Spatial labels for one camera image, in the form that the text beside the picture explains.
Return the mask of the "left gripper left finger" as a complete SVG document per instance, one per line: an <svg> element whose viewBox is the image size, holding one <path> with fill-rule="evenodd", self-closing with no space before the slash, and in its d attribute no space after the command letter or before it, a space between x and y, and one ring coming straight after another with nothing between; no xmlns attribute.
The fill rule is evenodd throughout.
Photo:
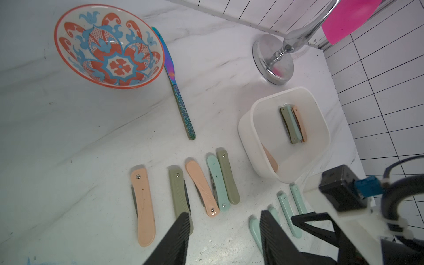
<svg viewBox="0 0 424 265"><path fill-rule="evenodd" d="M144 264L185 265L190 229L190 215L183 212Z"/></svg>

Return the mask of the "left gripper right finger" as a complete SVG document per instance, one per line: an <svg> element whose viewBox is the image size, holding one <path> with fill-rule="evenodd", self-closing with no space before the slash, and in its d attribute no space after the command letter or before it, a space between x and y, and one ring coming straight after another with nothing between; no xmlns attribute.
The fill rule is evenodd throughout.
<svg viewBox="0 0 424 265"><path fill-rule="evenodd" d="M261 212L259 227L263 258L266 265L336 264L336 261L331 257L300 252L267 210Z"/></svg>

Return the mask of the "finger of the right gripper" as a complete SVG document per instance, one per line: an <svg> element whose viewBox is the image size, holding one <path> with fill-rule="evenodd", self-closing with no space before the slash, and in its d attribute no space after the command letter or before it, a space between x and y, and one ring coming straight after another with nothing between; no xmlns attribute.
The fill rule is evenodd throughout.
<svg viewBox="0 0 424 265"><path fill-rule="evenodd" d="M347 237L328 213L307 213L294 215L291 217L291 221L296 227L315 237L318 237L330 245L335 247L347 246ZM330 221L334 231L322 229L309 224L310 222L315 221Z"/></svg>

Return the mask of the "mint folding fruit knife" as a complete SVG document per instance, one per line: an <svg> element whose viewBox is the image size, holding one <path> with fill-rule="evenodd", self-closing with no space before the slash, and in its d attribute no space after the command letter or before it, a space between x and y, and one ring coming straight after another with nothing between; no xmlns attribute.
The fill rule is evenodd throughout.
<svg viewBox="0 0 424 265"><path fill-rule="evenodd" d="M307 214L308 211L303 201L299 186L295 183L291 183L289 187L290 187L290 191L292 193L299 215Z"/></svg>

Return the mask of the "pink folding fruit knife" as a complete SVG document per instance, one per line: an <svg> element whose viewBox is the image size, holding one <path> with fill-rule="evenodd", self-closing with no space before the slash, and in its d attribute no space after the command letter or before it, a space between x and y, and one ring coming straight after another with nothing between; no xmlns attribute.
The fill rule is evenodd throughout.
<svg viewBox="0 0 424 265"><path fill-rule="evenodd" d="M200 165L196 161L190 160L185 166L203 200L206 214L211 218L216 217L220 210Z"/></svg>

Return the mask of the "olive folding fruit knife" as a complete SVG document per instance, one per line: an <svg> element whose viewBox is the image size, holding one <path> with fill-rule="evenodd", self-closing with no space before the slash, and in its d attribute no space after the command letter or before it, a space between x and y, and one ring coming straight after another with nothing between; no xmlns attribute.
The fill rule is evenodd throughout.
<svg viewBox="0 0 424 265"><path fill-rule="evenodd" d="M233 205L237 205L240 202L240 194L234 180L228 152L224 148L218 148L216 149L216 154L223 174L229 202Z"/></svg>

